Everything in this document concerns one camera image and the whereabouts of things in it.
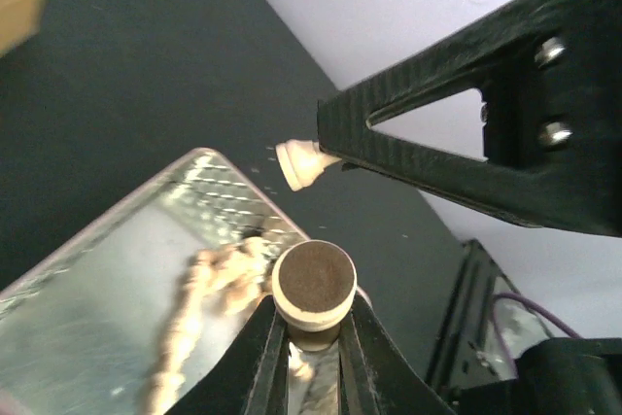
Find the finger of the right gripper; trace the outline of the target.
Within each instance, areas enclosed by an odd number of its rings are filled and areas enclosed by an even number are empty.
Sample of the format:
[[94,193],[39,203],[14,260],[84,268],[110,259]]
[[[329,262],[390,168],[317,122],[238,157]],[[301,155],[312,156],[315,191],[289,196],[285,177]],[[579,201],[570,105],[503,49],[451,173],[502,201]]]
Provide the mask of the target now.
[[320,103],[321,148],[515,225],[621,231],[621,0],[513,0]]

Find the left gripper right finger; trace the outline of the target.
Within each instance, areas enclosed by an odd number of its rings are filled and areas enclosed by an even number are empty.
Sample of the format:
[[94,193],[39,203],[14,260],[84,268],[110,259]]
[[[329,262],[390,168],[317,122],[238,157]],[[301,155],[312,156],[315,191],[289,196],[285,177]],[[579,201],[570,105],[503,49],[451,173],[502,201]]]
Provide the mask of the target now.
[[412,370],[358,294],[341,322],[338,343],[341,414],[454,413]]

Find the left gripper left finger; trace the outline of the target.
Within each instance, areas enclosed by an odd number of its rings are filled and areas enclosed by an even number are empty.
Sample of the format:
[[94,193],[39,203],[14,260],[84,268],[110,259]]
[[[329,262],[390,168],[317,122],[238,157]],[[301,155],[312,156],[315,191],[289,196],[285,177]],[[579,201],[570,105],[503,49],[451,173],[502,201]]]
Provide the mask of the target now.
[[287,325],[266,297],[214,368],[168,415],[286,414]]

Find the light chess piece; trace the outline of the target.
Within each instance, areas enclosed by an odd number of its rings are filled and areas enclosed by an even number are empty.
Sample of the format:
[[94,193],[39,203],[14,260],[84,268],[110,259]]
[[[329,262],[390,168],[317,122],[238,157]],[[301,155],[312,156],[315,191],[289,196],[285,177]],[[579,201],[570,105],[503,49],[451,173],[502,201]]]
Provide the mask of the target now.
[[321,352],[337,339],[358,289],[356,267],[340,247],[306,240],[277,259],[272,296],[288,325],[290,341],[304,352]]
[[311,140],[291,139],[277,144],[275,152],[292,191],[310,187],[327,167],[341,161],[339,157],[324,153],[319,143]]

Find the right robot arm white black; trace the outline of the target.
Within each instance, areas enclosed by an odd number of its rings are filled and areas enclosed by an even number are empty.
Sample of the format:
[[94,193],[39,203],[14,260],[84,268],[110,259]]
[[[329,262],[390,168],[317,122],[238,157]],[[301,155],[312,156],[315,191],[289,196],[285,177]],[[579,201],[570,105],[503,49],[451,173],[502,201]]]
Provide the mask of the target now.
[[[486,161],[372,130],[469,88]],[[320,148],[502,221],[621,237],[621,0],[513,0],[318,105]],[[339,337],[340,414],[456,414],[355,299]],[[458,414],[621,414],[621,338],[551,338]]]

